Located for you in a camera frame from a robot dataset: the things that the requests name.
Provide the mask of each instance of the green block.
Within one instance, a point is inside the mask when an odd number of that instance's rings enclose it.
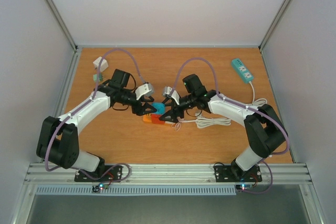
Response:
[[[103,75],[100,73],[99,74],[99,81],[102,81],[103,80]],[[93,75],[93,81],[96,82],[97,81],[97,74],[94,74]]]

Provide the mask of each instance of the blue block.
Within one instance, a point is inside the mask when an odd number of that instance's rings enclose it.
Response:
[[[153,114],[163,115],[166,111],[166,106],[161,102],[153,102],[152,106],[158,110]]]

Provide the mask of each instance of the wooden surface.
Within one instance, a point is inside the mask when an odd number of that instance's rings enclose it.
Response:
[[[89,96],[94,88],[92,75],[96,73],[93,61],[108,48],[84,48],[82,50],[66,111],[73,109]],[[245,103],[252,100],[250,85],[244,84],[231,67],[231,60],[240,58],[254,75],[256,98],[266,98],[276,108],[265,67],[257,48],[129,48],[136,58],[141,75],[155,88],[153,97],[162,102],[164,86],[172,86],[180,66],[191,57],[204,57],[214,66],[219,90],[226,96]],[[103,72],[104,79],[112,77],[115,68],[132,73],[137,84],[141,81],[128,55],[114,52],[107,56],[109,68]],[[192,61],[185,66],[177,85],[181,96],[187,92],[182,79],[195,73],[207,90],[214,89],[214,79],[208,65]],[[128,88],[133,87],[129,81]],[[245,129],[232,122],[231,126],[214,125],[198,129],[195,123],[184,123],[176,132],[166,125],[148,124],[142,118],[127,111],[109,109],[96,117],[80,134],[80,148],[103,157],[107,163],[145,164],[195,164],[230,163],[247,146]],[[270,163],[291,163],[289,153],[268,158]]]

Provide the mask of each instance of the white wall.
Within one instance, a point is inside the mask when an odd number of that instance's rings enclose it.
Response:
[[[0,0],[0,222],[9,223],[72,52],[44,0]]]
[[[283,0],[54,0],[79,45],[259,46]]]
[[[336,221],[336,0],[293,0],[265,62],[297,161],[306,162],[328,223]]]

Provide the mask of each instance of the power strip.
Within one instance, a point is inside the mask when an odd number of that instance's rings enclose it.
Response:
[[[253,75],[248,71],[248,69],[245,67],[245,65],[242,63],[241,60],[238,58],[233,59],[231,61],[231,66],[236,70],[236,72],[239,74],[240,78],[245,82],[249,83],[254,79]]]

